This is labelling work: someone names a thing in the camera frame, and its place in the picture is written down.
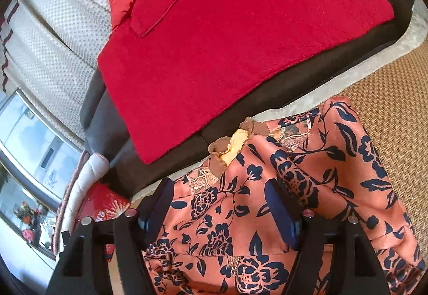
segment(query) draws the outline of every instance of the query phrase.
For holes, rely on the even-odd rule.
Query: woven mat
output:
[[[342,92],[373,139],[428,256],[428,39]]]

